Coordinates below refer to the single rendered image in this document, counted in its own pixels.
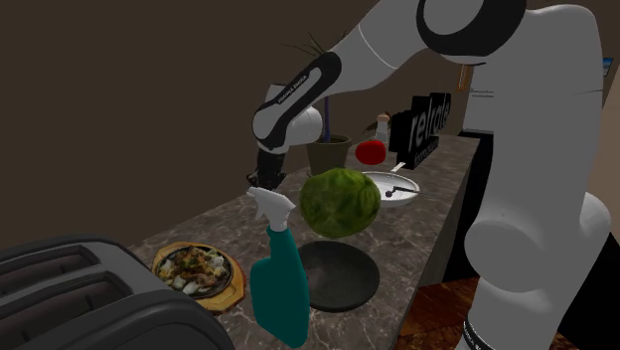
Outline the potted plant dark pot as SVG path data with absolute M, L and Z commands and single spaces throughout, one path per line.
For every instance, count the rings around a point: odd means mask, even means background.
M 346 135 L 334 134 L 331 130 L 330 99 L 323 99 L 323 131 L 319 139 L 306 145 L 309 172 L 308 176 L 322 174 L 334 168 L 344 168 L 352 139 Z

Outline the green cabbage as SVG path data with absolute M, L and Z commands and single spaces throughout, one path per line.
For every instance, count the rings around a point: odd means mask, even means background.
M 380 190 L 373 180 L 345 168 L 310 177 L 299 196 L 306 224 L 316 234 L 330 239 L 363 231 L 375 220 L 380 206 Z

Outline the red tomato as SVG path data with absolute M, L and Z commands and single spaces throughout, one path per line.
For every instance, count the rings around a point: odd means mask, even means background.
M 381 141 L 371 139 L 358 144 L 355 155 L 363 164 L 377 165 L 385 161 L 387 151 L 385 145 Z

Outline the teal spray bottle white trigger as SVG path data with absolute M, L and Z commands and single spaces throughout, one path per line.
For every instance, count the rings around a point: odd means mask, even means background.
M 265 216 L 270 255 L 253 264 L 250 293 L 256 322 L 291 348 L 307 340 L 309 287 L 298 248 L 288 227 L 295 208 L 286 196 L 259 187 L 248 194 L 257 204 L 257 217 Z

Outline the white bottle with brown stopper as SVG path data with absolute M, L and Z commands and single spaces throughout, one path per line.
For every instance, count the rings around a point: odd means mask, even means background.
M 386 112 L 377 116 L 376 140 L 382 143 L 388 142 L 389 120 L 390 120 L 390 116 Z

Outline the white frying pan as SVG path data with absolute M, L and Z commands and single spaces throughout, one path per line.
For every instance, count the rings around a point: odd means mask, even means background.
M 404 162 L 399 162 L 389 172 L 364 171 L 380 190 L 382 208 L 405 206 L 420 194 L 417 183 L 397 174 L 404 165 Z

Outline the black round plate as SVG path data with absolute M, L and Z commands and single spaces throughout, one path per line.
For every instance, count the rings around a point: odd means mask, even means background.
M 310 306 L 338 313 L 369 301 L 380 286 L 380 271 L 365 252 L 334 241 L 316 241 L 298 249 L 308 279 Z

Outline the wooden platter with food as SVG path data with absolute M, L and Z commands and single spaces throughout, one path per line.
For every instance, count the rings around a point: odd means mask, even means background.
M 160 249 L 152 272 L 172 289 L 181 291 L 218 315 L 246 297 L 246 276 L 236 260 L 204 244 L 179 242 Z

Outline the black utensil with round end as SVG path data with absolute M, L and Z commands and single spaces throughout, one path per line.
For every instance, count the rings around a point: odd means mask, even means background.
M 414 194 L 418 194 L 418 195 L 427 195 L 427 196 L 435 196 L 434 194 L 431 193 L 426 193 L 426 192 L 421 192 L 419 190 L 415 190 L 415 189 L 411 189 L 411 188 L 405 188 L 405 187 L 399 187 L 399 186 L 393 186 L 391 190 L 387 190 L 385 192 L 386 197 L 390 198 L 392 197 L 392 195 L 395 192 L 407 192 L 407 193 L 414 193 Z

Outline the black block sign pale letters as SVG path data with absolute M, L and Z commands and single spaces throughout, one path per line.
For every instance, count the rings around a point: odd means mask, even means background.
M 396 154 L 397 164 L 413 170 L 438 146 L 450 106 L 450 93 L 415 95 L 409 109 L 390 118 L 388 150 Z

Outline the dark grey toaster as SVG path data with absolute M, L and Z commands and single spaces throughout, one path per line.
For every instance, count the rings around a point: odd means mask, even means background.
M 0 350 L 235 350 L 210 311 L 89 235 L 0 251 Z

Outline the white refrigerator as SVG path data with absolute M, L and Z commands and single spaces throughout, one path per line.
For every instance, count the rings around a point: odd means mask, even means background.
M 488 66 L 473 67 L 463 121 L 465 130 L 474 130 L 475 132 L 491 130 L 494 97 Z

